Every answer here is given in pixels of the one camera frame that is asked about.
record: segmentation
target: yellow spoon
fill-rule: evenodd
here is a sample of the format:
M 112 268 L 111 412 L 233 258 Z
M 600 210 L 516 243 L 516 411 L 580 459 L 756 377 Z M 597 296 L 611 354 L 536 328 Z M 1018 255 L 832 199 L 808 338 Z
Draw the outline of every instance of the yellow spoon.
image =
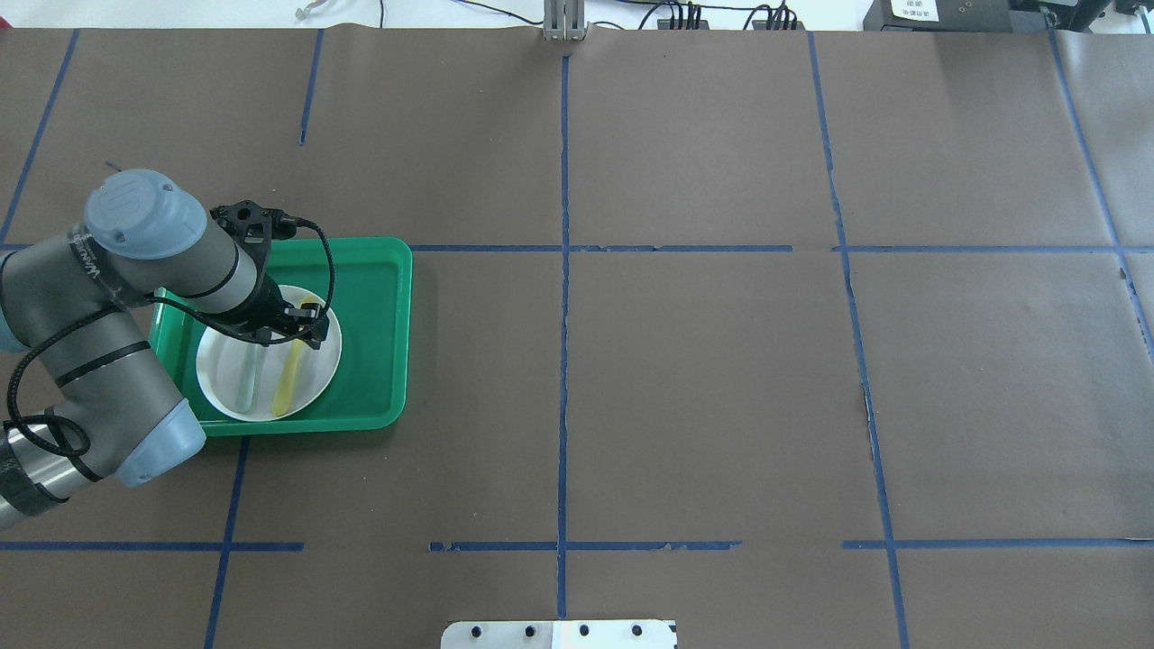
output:
M 292 410 L 292 395 L 297 390 L 300 357 L 307 346 L 300 338 L 288 343 L 288 358 L 285 360 L 285 368 L 280 371 L 280 383 L 277 385 L 277 391 L 272 395 L 273 417 L 284 417 Z

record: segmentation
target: metal bracket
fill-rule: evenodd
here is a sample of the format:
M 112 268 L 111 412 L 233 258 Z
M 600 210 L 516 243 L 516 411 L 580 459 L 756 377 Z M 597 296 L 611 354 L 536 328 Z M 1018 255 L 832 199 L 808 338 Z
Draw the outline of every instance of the metal bracket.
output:
M 441 649 L 676 649 L 666 620 L 454 622 Z
M 585 0 L 545 0 L 546 40 L 585 40 Z

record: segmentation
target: green tray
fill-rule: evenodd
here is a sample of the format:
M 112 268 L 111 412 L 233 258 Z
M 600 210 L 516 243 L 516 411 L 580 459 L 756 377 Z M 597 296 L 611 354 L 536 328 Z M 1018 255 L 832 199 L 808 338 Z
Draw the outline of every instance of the green tray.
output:
M 284 419 L 238 422 L 212 408 L 196 381 L 196 348 L 204 326 L 175 308 L 157 307 L 149 342 L 209 437 L 369 431 L 400 416 L 409 371 L 413 253 L 392 237 L 329 244 L 337 268 L 332 309 L 344 335 L 340 365 L 316 401 Z M 324 249 L 315 239 L 275 241 L 268 271 L 279 284 L 319 296 L 329 284 Z

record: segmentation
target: plastic utensil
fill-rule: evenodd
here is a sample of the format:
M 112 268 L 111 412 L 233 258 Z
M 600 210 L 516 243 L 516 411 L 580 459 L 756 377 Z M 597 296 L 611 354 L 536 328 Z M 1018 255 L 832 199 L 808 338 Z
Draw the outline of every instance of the plastic utensil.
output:
M 284 417 L 292 409 L 292 395 L 297 389 L 297 373 L 300 370 L 300 357 L 305 352 L 305 343 L 293 341 L 288 343 L 288 359 L 280 371 L 280 383 L 277 385 L 277 394 L 272 396 L 272 416 Z
M 256 380 L 261 375 L 261 366 L 264 365 L 264 351 L 265 348 L 262 345 L 248 345 L 245 348 L 245 361 L 241 372 L 243 378 L 240 380 L 240 393 L 237 395 L 237 412 L 248 412 L 253 408 Z

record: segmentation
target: light blue joint cap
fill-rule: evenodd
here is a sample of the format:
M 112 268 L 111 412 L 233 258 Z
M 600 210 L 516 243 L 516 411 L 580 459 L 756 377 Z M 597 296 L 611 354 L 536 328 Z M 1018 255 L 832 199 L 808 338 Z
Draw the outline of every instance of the light blue joint cap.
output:
M 8 255 L 12 253 L 0 255 L 0 267 L 3 267 L 3 260 L 8 259 Z M 12 333 L 12 327 L 8 326 L 8 319 L 3 315 L 3 304 L 0 303 L 0 351 L 24 353 L 28 349 L 28 345 L 20 342 L 16 334 Z
M 84 204 L 84 224 L 96 241 L 128 259 L 180 254 L 201 239 L 208 222 L 200 201 L 148 169 L 110 176 Z
M 117 469 L 117 479 L 137 487 L 196 455 L 204 447 L 204 428 L 181 400 Z

